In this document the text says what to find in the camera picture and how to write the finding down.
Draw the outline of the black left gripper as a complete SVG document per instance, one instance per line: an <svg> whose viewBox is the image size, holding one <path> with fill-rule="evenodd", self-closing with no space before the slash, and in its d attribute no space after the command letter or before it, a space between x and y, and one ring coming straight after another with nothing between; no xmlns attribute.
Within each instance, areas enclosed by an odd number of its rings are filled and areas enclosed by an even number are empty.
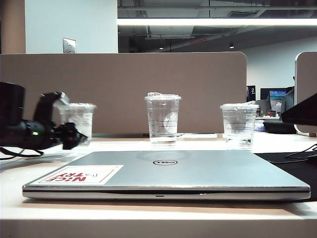
<svg viewBox="0 0 317 238"><path fill-rule="evenodd" d="M52 121L50 125L52 126L49 139L50 148L62 144L63 149L73 149L88 138L76 130L73 122L56 126L56 123Z"/></svg>

